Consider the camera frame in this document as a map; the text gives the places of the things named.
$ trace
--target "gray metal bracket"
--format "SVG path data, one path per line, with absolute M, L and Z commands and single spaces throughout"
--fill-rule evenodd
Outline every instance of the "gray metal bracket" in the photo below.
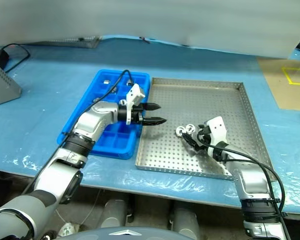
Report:
M 21 87 L 0 68 L 0 104 L 17 99 Z
M 62 40 L 50 40 L 28 43 L 28 45 L 46 45 L 59 47 L 76 47 L 94 49 L 102 38 L 100 36 L 67 38 Z

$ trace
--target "gray cylinder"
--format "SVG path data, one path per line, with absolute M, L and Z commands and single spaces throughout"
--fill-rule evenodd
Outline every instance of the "gray cylinder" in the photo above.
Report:
M 173 211 L 172 230 L 194 240 L 200 240 L 200 229 L 191 203 L 176 202 Z
M 104 206 L 98 228 L 122 227 L 126 225 L 128 204 L 122 199 L 110 199 Z

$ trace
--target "blue table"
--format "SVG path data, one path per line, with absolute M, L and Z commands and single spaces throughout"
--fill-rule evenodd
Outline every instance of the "blue table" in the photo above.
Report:
M 272 164 L 286 189 L 284 210 L 300 213 L 300 111 L 277 107 L 256 57 L 133 39 L 107 39 L 95 49 L 27 46 L 31 58 L 10 76 L 19 99 L 0 105 L 0 171 L 34 176 L 56 148 L 62 127 L 100 69 L 151 77 L 243 82 Z M 292 59 L 300 60 L 300 51 Z M 229 180 L 142 171 L 129 160 L 89 156 L 82 184 L 238 207 Z

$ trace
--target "blue plastic tray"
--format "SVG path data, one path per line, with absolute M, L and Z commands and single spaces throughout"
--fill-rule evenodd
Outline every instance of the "blue plastic tray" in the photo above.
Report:
M 57 138 L 58 144 L 60 144 L 65 137 L 62 133 L 66 133 L 70 130 L 72 124 L 82 111 L 88 107 L 94 99 L 103 96 L 111 86 L 113 86 L 121 73 L 122 71 L 106 69 L 98 71 L 59 134 Z M 134 83 L 139 84 L 144 90 L 145 98 L 142 102 L 145 103 L 148 99 L 150 89 L 150 76 L 142 72 L 131 72 L 131 75 Z M 121 99 L 126 99 L 126 94 L 132 87 L 127 85 L 128 80 L 129 75 L 125 73 L 117 85 L 115 93 L 110 93 L 103 101 L 118 103 Z M 141 133 L 141 128 L 142 126 L 139 124 L 126 125 L 126 122 L 123 121 L 107 126 L 99 140 L 94 144 L 90 154 L 118 159 L 131 158 L 134 154 L 137 137 Z

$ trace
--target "perforated metal tray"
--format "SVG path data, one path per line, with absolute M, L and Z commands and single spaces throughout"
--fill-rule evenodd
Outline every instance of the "perforated metal tray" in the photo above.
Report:
M 222 116 L 227 141 L 272 168 L 243 83 L 153 78 L 148 102 L 161 106 L 147 111 L 167 122 L 142 130 L 135 165 L 142 170 L 232 179 L 222 164 L 206 154 L 192 154 L 175 135 L 178 126 L 198 126 Z

